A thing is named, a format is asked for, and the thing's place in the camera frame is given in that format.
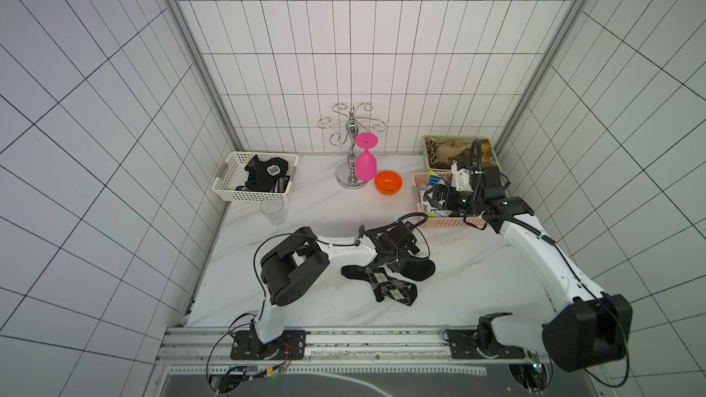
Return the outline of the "black sock white stripes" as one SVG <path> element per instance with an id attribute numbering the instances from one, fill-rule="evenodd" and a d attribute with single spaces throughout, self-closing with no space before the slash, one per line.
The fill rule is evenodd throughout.
<path id="1" fill-rule="evenodd" d="M 391 263 L 389 268 L 413 281 L 426 280 L 436 271 L 435 263 L 428 257 L 406 257 L 405 255 L 401 255 L 397 261 Z"/>

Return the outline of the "black grey argyle sock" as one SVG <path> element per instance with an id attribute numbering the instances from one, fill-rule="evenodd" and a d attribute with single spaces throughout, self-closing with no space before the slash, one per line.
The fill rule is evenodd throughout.
<path id="1" fill-rule="evenodd" d="M 341 275 L 369 283 L 377 303 L 391 299 L 411 306 L 417 299 L 417 285 L 388 276 L 384 268 L 344 266 Z"/>

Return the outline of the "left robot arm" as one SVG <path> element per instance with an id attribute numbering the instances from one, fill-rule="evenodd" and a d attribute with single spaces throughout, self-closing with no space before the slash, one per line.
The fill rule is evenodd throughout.
<path id="1" fill-rule="evenodd" d="M 252 325 L 258 341 L 269 344 L 281 339 L 284 308 L 301 299 L 329 267 L 338 268 L 346 279 L 371 285 L 377 301 L 412 305 L 417 283 L 436 270 L 429 255 L 418 254 L 415 230 L 427 221 L 425 213 L 412 212 L 384 226 L 362 225 L 349 238 L 320 237 L 309 227 L 282 233 L 282 242 L 263 257 L 254 257 L 264 295 Z"/>

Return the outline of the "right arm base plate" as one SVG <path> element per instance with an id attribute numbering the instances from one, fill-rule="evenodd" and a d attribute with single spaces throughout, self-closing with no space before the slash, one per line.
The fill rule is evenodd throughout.
<path id="1" fill-rule="evenodd" d="M 481 349 L 476 345 L 474 329 L 446 329 L 442 339 L 450 348 L 454 360 L 525 360 L 526 352 L 519 347 L 492 345 Z"/>

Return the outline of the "tan beige sock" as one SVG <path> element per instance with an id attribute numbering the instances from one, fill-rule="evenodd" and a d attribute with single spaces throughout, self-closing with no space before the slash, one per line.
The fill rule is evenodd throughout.
<path id="1" fill-rule="evenodd" d="M 462 143 L 458 140 L 433 145 L 428 155 L 429 164 L 437 169 L 451 169 L 453 164 L 464 167 L 471 161 L 471 149 L 470 143 Z"/>

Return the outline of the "yellow brown plaid sock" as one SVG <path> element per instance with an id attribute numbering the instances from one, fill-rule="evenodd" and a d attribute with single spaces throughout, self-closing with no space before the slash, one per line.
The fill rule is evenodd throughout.
<path id="1" fill-rule="evenodd" d="M 480 142 L 480 158 L 483 165 L 490 165 L 493 160 L 493 150 L 490 141 L 483 139 Z"/>

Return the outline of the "black sock white logo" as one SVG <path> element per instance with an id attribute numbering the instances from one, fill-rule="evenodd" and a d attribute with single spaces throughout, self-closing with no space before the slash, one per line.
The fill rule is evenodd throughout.
<path id="1" fill-rule="evenodd" d="M 255 192 L 283 193 L 290 181 L 289 168 L 289 163 L 283 158 L 262 161 L 256 155 L 246 165 L 246 188 Z"/>

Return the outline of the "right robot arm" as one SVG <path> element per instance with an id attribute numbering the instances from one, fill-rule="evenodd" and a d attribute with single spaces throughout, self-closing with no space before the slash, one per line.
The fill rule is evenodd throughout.
<path id="1" fill-rule="evenodd" d="M 507 196 L 509 181 L 493 163 L 487 139 L 473 140 L 466 167 L 452 166 L 452 183 L 425 193 L 436 208 L 461 214 L 467 226 L 491 227 L 527 262 L 555 312 L 532 317 L 494 312 L 480 317 L 474 343 L 485 358 L 500 347 L 546 354 L 572 372 L 629 358 L 634 311 L 621 294 L 610 295 L 585 275 L 558 246 L 520 197 Z"/>

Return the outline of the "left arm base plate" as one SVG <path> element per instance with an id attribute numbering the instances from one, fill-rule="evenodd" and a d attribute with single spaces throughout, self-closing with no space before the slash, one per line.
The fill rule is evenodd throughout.
<path id="1" fill-rule="evenodd" d="M 302 360 L 306 346 L 307 332 L 285 330 L 274 341 L 263 343 L 254 329 L 235 332 L 230 353 L 231 360 L 283 361 Z"/>

